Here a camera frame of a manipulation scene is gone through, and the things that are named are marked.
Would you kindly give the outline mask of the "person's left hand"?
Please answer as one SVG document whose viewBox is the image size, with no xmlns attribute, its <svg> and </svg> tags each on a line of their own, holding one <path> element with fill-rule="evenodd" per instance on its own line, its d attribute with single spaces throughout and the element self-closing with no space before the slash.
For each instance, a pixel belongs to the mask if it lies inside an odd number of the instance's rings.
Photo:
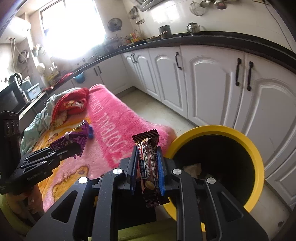
<svg viewBox="0 0 296 241">
<path fill-rule="evenodd" d="M 31 211 L 32 213 L 44 211 L 42 194 L 38 185 L 35 185 L 29 191 L 20 195 L 13 195 L 12 193 L 8 193 L 5 195 L 5 197 L 11 210 L 22 218 L 27 218 L 27 213 L 21 206 L 24 200 L 28 201 L 27 205 L 25 205 L 25 208 L 28 211 Z"/>
</svg>

